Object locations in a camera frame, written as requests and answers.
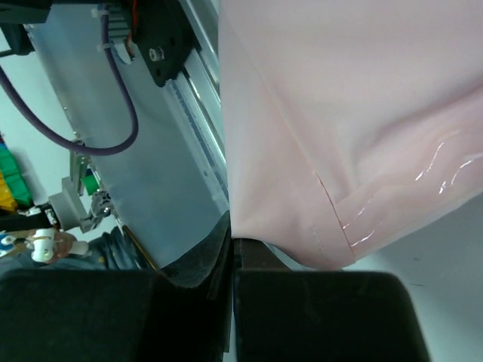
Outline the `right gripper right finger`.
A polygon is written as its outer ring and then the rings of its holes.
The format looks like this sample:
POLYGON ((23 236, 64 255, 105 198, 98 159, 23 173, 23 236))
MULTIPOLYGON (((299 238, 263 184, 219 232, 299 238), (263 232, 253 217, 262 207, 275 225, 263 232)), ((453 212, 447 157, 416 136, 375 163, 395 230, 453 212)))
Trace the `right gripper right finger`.
POLYGON ((264 243, 234 242, 240 361, 428 361, 409 292, 378 271, 293 271, 264 243))

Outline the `pink bra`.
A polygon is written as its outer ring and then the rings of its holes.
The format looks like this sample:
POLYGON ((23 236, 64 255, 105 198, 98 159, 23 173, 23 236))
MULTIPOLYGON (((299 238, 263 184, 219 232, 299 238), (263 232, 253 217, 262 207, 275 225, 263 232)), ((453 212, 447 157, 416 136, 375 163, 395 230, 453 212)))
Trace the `pink bra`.
POLYGON ((232 235, 334 269, 482 191, 480 1, 222 1, 232 235))

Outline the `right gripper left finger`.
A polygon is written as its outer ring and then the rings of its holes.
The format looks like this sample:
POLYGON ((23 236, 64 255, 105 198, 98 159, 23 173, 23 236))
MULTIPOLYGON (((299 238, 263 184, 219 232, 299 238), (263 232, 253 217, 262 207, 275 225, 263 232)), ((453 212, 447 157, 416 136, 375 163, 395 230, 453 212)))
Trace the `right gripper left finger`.
POLYGON ((91 255, 1 260, 3 361, 221 361, 229 349, 230 220, 155 270, 115 229, 91 255))

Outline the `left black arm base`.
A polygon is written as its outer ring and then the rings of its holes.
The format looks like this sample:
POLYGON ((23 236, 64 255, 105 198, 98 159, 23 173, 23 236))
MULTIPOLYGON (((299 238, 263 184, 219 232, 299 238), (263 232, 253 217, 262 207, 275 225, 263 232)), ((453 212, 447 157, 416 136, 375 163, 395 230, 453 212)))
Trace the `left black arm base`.
POLYGON ((192 26, 177 0, 134 1, 132 13, 134 43, 155 84, 164 87, 197 45, 192 26))

